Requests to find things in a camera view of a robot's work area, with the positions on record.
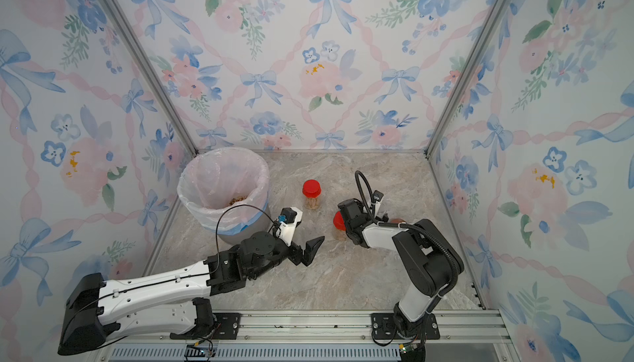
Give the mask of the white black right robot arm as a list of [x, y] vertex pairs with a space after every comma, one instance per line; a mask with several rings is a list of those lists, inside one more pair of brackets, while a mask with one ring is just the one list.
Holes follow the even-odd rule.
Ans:
[[464, 271], [462, 258], [428, 219], [414, 224], [381, 222], [358, 199], [339, 203], [338, 211], [354, 244], [398, 253], [410, 285], [394, 308], [394, 322], [400, 336], [414, 337], [455, 288]]

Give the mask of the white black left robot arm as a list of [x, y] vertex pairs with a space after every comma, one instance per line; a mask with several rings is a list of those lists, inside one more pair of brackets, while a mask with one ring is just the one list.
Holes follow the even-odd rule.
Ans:
[[302, 211], [284, 208], [270, 230], [181, 269], [137, 279], [87, 274], [65, 304], [58, 353], [78, 355], [126, 337], [168, 332], [173, 340], [205, 341], [219, 327], [211, 297], [240, 290], [284, 261], [312, 264], [325, 238], [299, 246]]

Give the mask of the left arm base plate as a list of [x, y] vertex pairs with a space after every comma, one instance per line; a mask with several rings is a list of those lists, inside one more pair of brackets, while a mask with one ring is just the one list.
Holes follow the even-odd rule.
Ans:
[[171, 333], [170, 340], [236, 340], [242, 315], [238, 312], [214, 313], [196, 319], [193, 329], [183, 334]]

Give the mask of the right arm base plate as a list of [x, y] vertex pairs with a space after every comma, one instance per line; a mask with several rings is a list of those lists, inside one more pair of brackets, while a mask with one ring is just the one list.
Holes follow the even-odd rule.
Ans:
[[397, 313], [375, 312], [370, 315], [371, 335], [377, 341], [439, 340], [439, 324], [434, 314], [424, 314], [416, 322]]

